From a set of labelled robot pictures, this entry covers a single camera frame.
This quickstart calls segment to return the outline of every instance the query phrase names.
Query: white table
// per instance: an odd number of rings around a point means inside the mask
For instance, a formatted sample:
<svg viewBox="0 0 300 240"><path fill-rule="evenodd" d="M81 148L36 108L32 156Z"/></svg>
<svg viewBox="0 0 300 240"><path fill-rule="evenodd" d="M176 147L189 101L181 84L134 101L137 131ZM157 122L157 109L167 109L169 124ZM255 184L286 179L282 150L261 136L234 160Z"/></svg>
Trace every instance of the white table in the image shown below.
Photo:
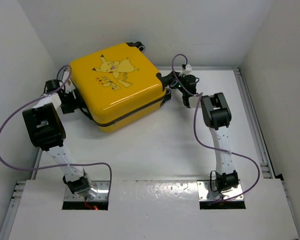
<svg viewBox="0 0 300 240"><path fill-rule="evenodd" d="M261 162L234 72L192 73L200 78L199 92L224 93L232 113L231 150ZM42 170L36 180L26 183L10 240L290 240L298 236L278 179L261 179L245 196L246 209L199 210L194 180L208 178L215 169L215 153L196 142L194 109L183 106L177 90L160 110L112 134L100 132L80 112L60 116L67 134L66 144L78 163L111 165L114 182L109 210L61 210L66 188L62 172ZM197 132L204 143L213 145L201 111ZM233 156L233 160L245 190L256 179L256 168L246 159ZM52 158L43 153L39 165L51 164ZM85 170L92 180L109 179L106 167Z"/></svg>

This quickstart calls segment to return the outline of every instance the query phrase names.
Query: gray wall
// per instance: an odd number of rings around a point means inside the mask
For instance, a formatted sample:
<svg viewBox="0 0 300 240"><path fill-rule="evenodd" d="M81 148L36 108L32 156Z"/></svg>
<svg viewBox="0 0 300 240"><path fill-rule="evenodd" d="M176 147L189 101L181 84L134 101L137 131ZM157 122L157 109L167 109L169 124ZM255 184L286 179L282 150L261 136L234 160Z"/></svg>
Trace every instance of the gray wall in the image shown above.
<svg viewBox="0 0 300 240"><path fill-rule="evenodd" d="M300 229L300 0L276 0L243 68Z"/></svg>
<svg viewBox="0 0 300 240"><path fill-rule="evenodd" d="M158 66L184 53L197 66L238 66L272 0L18 0L57 67L141 41Z"/></svg>
<svg viewBox="0 0 300 240"><path fill-rule="evenodd" d="M51 58L17 0L0 0L0 126L16 108L37 97L44 81L55 73ZM21 113L3 131L0 151L13 165L34 164L37 150L29 141ZM16 181L28 176L0 163L0 229Z"/></svg>

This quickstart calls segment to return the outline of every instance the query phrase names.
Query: suitcase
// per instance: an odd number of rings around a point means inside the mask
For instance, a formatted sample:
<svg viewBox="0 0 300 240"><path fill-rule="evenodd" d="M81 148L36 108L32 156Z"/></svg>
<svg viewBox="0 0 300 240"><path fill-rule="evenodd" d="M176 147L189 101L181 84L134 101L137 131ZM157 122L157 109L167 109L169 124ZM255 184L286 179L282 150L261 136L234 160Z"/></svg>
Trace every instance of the suitcase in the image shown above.
<svg viewBox="0 0 300 240"><path fill-rule="evenodd" d="M140 42L122 43L74 60L71 80L91 117L107 133L159 109L170 99Z"/></svg>

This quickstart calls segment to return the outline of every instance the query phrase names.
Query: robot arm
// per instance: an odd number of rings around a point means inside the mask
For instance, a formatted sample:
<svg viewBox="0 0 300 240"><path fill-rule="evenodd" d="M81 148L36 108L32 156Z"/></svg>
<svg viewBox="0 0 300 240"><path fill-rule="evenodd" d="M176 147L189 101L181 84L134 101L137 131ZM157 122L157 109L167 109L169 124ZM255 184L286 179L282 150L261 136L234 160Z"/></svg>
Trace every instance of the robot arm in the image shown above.
<svg viewBox="0 0 300 240"><path fill-rule="evenodd" d="M192 95L196 95L197 78L189 74L192 70L191 66L183 65L182 68L182 72L176 72L179 81L188 90L188 92L190 92ZM182 92L183 104L187 108L193 108L197 105L198 97L192 96L186 92L183 87L178 84L173 72L167 76L159 76L158 78L165 87L169 86L171 89L178 89L180 92ZM211 96L202 96L200 105L202 109L203 120L211 132L214 147L229 151L229 125L232 116L224 94L220 92ZM232 161L232 155L227 151L215 150L215 158L215 185L217 191L221 193L231 189L232 187L236 188L239 184L239 179L236 168Z"/></svg>
<svg viewBox="0 0 300 240"><path fill-rule="evenodd" d="M73 194L93 199L98 191L91 187L85 170L70 165L74 160L65 146L66 132L56 111L61 105L59 94L53 93L40 100L33 108L23 111L30 140L35 147L46 151L57 164L63 165L60 167L64 174L63 182Z"/></svg>

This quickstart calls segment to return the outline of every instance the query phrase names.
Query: pikachu graphic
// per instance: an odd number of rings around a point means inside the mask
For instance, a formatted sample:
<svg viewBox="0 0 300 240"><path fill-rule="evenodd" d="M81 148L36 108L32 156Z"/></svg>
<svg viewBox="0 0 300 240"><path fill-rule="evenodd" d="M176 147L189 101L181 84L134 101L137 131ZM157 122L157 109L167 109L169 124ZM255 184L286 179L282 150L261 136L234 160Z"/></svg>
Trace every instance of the pikachu graphic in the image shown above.
<svg viewBox="0 0 300 240"><path fill-rule="evenodd" d="M127 74L139 70L130 63L129 58L126 58L122 61L106 61L105 56L101 55L100 59L102 62L100 67L94 67L92 70L112 74L115 79L119 78L120 73Z"/></svg>

